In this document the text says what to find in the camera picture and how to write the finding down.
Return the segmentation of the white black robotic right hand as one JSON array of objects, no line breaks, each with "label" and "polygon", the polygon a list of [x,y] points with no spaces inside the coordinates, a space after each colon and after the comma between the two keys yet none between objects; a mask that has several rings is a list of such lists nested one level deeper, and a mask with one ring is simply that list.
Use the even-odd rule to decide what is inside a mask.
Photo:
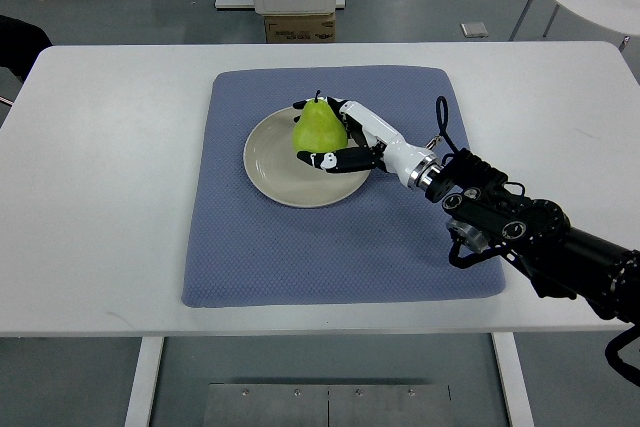
[{"label": "white black robotic right hand", "polygon": [[328,97],[333,117],[346,128],[354,147],[318,153],[302,151],[297,158],[327,173],[353,173],[378,168],[395,174],[402,185],[425,191],[442,167],[427,147],[409,144],[388,122],[354,100]]}]

